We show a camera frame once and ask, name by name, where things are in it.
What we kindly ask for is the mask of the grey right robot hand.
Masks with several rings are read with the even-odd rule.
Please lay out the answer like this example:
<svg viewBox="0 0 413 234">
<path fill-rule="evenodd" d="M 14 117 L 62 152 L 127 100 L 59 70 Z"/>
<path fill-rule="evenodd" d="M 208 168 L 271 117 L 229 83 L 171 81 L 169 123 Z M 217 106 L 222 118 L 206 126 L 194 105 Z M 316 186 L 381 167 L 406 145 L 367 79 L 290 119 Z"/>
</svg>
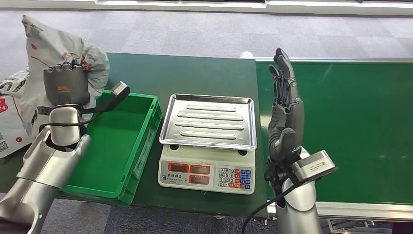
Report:
<svg viewBox="0 0 413 234">
<path fill-rule="evenodd" d="M 277 48 L 277 68 L 269 65 L 273 75 L 274 101 L 268 125 L 269 150 L 272 161 L 283 161 L 299 155 L 304 130 L 304 106 L 299 96 L 295 73 L 286 52 Z"/>
</svg>

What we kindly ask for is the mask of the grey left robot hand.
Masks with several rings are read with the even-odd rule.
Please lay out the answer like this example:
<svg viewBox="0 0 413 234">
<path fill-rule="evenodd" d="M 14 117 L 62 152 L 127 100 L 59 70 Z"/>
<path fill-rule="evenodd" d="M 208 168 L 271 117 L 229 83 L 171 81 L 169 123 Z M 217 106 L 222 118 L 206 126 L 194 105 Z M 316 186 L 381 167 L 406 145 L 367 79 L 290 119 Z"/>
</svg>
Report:
<svg viewBox="0 0 413 234">
<path fill-rule="evenodd" d="M 47 99 L 53 105 L 86 105 L 90 101 L 88 79 L 81 65 L 64 62 L 43 70 Z"/>
</svg>

